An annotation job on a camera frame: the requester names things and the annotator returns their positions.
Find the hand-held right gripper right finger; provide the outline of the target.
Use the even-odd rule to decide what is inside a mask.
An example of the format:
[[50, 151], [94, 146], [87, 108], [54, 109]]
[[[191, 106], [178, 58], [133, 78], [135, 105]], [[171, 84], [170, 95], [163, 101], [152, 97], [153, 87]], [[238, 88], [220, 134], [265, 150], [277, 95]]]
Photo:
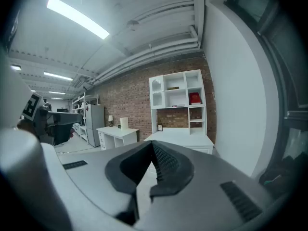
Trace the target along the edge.
[[258, 231], [286, 201], [275, 200], [256, 180], [223, 159], [171, 143], [186, 156], [194, 176], [176, 195], [153, 199], [134, 224], [139, 231]]

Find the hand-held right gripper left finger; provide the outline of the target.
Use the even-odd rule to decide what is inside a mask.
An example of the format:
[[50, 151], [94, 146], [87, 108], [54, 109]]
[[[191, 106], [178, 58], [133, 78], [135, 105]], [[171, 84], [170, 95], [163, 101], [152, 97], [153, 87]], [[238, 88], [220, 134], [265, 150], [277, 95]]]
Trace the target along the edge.
[[62, 164], [77, 161], [86, 162], [85, 165], [67, 169], [66, 172], [91, 202], [110, 216], [116, 217], [128, 210], [131, 196], [114, 189], [105, 175], [105, 166], [110, 159], [118, 154], [125, 153], [142, 144], [143, 142], [137, 142], [97, 152], [58, 154], [58, 157]]

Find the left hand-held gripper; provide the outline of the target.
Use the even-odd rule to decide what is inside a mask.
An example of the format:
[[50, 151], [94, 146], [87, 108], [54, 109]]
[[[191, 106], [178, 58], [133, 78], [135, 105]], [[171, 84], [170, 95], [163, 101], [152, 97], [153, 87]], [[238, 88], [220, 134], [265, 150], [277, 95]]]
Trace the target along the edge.
[[78, 113], [52, 112], [51, 104], [32, 92], [9, 64], [0, 48], [0, 126], [17, 128], [53, 146], [70, 139], [73, 125], [82, 121]]

